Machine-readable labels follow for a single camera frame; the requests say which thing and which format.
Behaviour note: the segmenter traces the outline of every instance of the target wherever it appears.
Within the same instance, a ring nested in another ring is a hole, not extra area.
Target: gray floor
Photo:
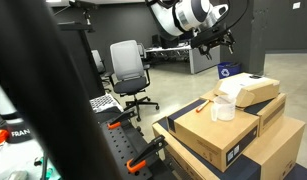
[[[285,114],[306,122],[297,162],[307,168],[307,54],[266,55],[264,71],[267,77],[280,80],[280,91],[288,95]],[[160,104],[160,110],[156,111],[154,106],[141,107],[142,121],[137,125],[142,127],[147,141],[154,138],[152,123],[208,92],[218,81],[215,67],[190,75],[189,64],[185,62],[154,66],[150,75],[151,86],[138,97],[148,95]],[[122,105],[132,99],[112,94]]]

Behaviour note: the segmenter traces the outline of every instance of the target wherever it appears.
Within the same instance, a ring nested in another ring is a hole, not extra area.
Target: dark wall
[[[301,8],[293,10],[293,3]],[[265,34],[267,50],[307,50],[307,0],[274,0]]]
[[[103,5],[91,10],[91,23],[96,32],[87,33],[91,49],[97,49],[105,65],[112,71],[110,45],[124,40],[136,40],[151,47],[154,34],[158,34],[154,19],[144,3]],[[86,23],[83,10],[69,8],[55,16],[58,23],[77,21]]]

